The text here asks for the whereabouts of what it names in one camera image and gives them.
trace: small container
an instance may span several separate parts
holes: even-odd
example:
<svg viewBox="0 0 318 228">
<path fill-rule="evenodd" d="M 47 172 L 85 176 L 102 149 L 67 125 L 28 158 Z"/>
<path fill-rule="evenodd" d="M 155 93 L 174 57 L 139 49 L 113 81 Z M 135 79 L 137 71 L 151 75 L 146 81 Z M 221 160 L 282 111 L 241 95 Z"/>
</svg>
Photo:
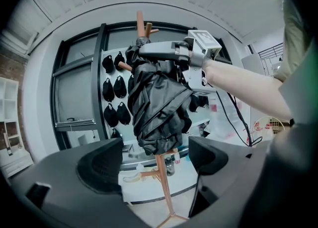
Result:
<svg viewBox="0 0 318 228">
<path fill-rule="evenodd" d="M 167 172 L 167 176 L 174 175 L 174 164 L 173 164 L 173 161 L 171 160 L 171 158 L 167 157 L 164 160 L 164 163 L 165 163 L 165 169 L 166 169 L 166 172 Z"/>
<path fill-rule="evenodd" d="M 180 154 L 179 154 L 179 152 L 174 154 L 174 162 L 175 163 L 180 163 Z"/>
<path fill-rule="evenodd" d="M 141 163 L 139 163 L 139 164 L 137 165 L 137 167 L 136 167 L 136 170 L 137 170 L 138 172 L 144 172 L 144 171 L 145 171 L 145 168 L 144 168 L 144 166 L 143 166 Z"/>
</svg>

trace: white shelf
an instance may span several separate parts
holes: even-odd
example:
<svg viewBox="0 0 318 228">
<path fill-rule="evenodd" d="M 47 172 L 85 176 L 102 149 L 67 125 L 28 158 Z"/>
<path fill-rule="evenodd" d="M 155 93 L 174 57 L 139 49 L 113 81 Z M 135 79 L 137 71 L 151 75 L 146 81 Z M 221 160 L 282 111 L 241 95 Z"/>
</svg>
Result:
<svg viewBox="0 0 318 228">
<path fill-rule="evenodd" d="M 3 78 L 0 78 L 0 99 L 4 99 L 4 86 L 5 80 Z"/>
<path fill-rule="evenodd" d="M 12 139 L 12 138 L 16 138 L 16 137 L 19 137 L 19 135 L 18 135 L 18 134 L 16 134 L 16 135 L 8 136 L 8 139 Z"/>
<path fill-rule="evenodd" d="M 0 122 L 4 121 L 4 107 L 3 100 L 0 100 Z"/>
<path fill-rule="evenodd" d="M 4 100 L 4 118 L 5 120 L 15 120 L 17 110 L 15 102 Z"/>
<path fill-rule="evenodd" d="M 4 98 L 10 99 L 10 100 L 15 100 L 16 95 L 17 95 L 17 88 L 18 88 L 18 84 L 16 81 L 8 80 L 5 83 Z"/>
<path fill-rule="evenodd" d="M 9 155 L 6 149 L 0 150 L 0 170 L 5 177 L 10 177 L 33 163 L 20 134 L 17 113 L 18 86 L 19 82 L 0 77 L 0 122 L 4 121 L 6 133 L 11 131 L 8 123 L 13 122 L 16 126 L 16 131 L 11 131 L 14 135 L 8 136 L 13 155 Z"/>
</svg>

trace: forearm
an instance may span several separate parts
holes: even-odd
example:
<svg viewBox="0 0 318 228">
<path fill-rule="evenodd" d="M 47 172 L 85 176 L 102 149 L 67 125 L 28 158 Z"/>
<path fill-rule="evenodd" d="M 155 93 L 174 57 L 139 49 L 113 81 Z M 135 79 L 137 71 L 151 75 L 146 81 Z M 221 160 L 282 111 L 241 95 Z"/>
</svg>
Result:
<svg viewBox="0 0 318 228">
<path fill-rule="evenodd" d="M 278 91 L 282 82 L 232 65 L 206 61 L 204 71 L 211 85 L 236 96 L 269 116 L 290 120 L 291 112 Z"/>
</svg>

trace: white cabinet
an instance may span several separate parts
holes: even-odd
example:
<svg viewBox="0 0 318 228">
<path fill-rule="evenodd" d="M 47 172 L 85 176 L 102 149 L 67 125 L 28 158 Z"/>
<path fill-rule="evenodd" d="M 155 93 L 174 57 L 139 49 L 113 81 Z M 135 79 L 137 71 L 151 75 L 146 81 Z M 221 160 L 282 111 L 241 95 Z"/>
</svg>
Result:
<svg viewBox="0 0 318 228">
<path fill-rule="evenodd" d="M 0 77 L 0 169 L 10 177 L 33 164 L 21 138 L 17 96 L 19 82 Z"/>
</svg>

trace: folded umbrella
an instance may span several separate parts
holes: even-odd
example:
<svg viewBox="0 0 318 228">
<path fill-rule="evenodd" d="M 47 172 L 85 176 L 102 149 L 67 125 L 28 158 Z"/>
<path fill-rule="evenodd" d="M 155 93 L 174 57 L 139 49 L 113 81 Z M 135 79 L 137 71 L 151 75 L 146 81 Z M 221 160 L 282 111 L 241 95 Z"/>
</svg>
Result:
<svg viewBox="0 0 318 228">
<path fill-rule="evenodd" d="M 163 154 L 182 145 L 181 131 L 189 118 L 186 108 L 192 91 L 161 72 L 157 61 L 139 56 L 139 48 L 149 43 L 138 38 L 126 58 L 131 61 L 134 88 L 128 96 L 134 134 L 146 155 Z"/>
</svg>

